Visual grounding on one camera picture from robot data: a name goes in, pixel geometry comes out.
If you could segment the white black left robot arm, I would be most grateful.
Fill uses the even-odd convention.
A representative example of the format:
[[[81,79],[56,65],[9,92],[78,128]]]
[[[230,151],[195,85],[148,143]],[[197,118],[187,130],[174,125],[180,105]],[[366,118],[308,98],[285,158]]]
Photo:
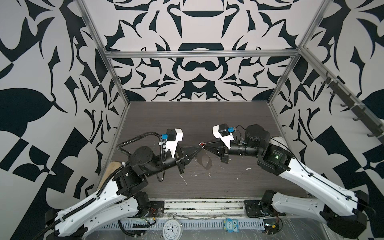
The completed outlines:
[[[202,147],[177,146],[175,153],[160,155],[143,146],[128,157],[128,163],[113,171],[98,191],[79,203],[60,211],[46,213],[46,227],[35,240],[81,240],[96,229],[124,218],[146,216],[152,203],[143,189],[148,177],[164,174],[177,167],[180,173],[202,150]]]

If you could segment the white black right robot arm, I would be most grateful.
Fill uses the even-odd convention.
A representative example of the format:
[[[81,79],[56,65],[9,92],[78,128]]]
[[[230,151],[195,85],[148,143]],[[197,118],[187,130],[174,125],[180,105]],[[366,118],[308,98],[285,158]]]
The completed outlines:
[[[213,127],[215,140],[201,147],[228,163],[232,155],[255,157],[257,165],[266,172],[296,184],[311,194],[309,198],[288,196],[265,191],[260,201],[245,202],[249,218],[292,214],[325,224],[336,234],[357,239],[367,228],[365,210],[369,196],[362,191],[352,192],[329,181],[297,160],[282,138],[272,138],[260,125],[250,125],[245,136],[236,140],[236,128],[226,124]]]

